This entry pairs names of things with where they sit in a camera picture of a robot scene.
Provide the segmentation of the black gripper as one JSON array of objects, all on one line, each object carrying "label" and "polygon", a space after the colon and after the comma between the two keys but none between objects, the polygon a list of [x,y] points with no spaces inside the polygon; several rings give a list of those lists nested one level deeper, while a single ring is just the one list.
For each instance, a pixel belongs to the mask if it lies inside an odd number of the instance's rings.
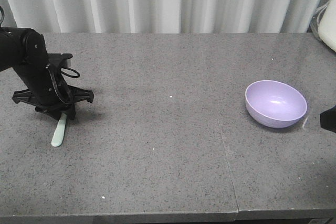
[{"label": "black gripper", "polygon": [[59,111],[65,111],[67,118],[76,117],[75,103],[80,101],[93,102],[91,90],[70,86],[63,76],[70,76],[62,69],[75,73],[79,72],[68,67],[72,54],[45,54],[41,58],[28,60],[23,56],[11,59],[11,67],[21,78],[27,89],[14,92],[12,99],[15,103],[24,102],[35,106],[35,111],[59,120]]}]

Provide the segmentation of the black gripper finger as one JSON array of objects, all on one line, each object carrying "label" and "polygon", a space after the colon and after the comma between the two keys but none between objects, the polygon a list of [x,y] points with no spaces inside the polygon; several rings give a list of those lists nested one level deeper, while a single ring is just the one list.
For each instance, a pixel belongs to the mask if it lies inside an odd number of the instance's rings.
[{"label": "black gripper finger", "polygon": [[320,126],[325,130],[336,132],[336,106],[320,114]]}]

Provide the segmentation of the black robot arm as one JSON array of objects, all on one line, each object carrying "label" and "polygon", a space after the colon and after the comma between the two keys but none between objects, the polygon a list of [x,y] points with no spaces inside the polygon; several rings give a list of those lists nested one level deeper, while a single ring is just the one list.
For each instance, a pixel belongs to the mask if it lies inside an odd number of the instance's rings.
[{"label": "black robot arm", "polygon": [[14,92],[15,103],[24,102],[36,112],[59,120],[62,114],[73,120],[75,104],[93,102],[94,93],[66,83],[65,70],[72,54],[49,54],[42,34],[31,28],[1,27],[1,71],[13,68],[26,85]]}]

